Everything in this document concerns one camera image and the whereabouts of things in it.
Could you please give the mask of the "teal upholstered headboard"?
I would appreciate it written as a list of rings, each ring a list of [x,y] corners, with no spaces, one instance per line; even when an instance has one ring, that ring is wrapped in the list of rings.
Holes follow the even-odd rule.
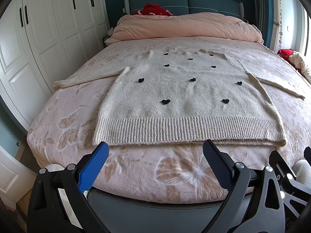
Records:
[[[132,15],[143,9],[146,3],[161,6],[173,15],[202,12],[220,13],[244,19],[244,5],[234,0],[124,0],[125,13]]]

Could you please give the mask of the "white panelled wardrobe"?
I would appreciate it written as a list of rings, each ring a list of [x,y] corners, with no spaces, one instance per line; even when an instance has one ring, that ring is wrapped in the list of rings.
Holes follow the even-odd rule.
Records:
[[[24,129],[108,28],[105,0],[1,0],[1,98]]]

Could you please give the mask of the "red cloth at headboard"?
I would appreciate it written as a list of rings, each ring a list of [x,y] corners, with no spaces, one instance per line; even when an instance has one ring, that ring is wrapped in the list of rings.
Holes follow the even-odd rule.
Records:
[[[142,9],[139,9],[132,13],[133,15],[161,15],[161,16],[173,16],[173,14],[160,5],[146,3]]]

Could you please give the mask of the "red and cream clothes pile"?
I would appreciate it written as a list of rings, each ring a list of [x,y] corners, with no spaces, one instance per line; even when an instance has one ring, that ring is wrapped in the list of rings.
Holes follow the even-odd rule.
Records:
[[[288,61],[310,83],[310,58],[292,49],[280,49],[277,55]]]

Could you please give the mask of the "pink folded duvet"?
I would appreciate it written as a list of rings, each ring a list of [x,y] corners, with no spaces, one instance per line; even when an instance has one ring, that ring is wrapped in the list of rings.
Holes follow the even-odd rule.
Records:
[[[105,43],[194,36],[264,43],[261,31],[254,25],[236,17],[208,12],[180,16],[126,15],[118,21]]]

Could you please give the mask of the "grey window curtain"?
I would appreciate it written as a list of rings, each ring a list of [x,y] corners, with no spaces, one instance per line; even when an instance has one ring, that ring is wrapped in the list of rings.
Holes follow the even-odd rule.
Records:
[[[261,31],[264,43],[267,42],[268,31],[268,2],[267,0],[255,1],[255,25]]]

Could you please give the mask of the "cream knit sweater black hearts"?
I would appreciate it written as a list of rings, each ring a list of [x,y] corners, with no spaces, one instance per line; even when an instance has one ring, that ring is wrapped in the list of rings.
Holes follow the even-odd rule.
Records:
[[[298,87],[223,53],[149,50],[85,64],[54,88],[115,76],[93,142],[113,146],[203,142],[284,146],[283,122],[263,84],[296,97]]]

